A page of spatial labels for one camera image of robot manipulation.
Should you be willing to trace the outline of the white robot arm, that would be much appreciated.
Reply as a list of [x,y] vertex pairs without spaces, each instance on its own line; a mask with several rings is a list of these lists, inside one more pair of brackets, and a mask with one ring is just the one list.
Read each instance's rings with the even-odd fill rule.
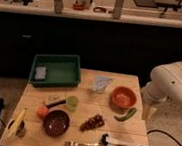
[[158,65],[150,72],[150,81],[141,89],[143,115],[147,120],[156,112],[155,105],[168,97],[182,106],[182,61]]

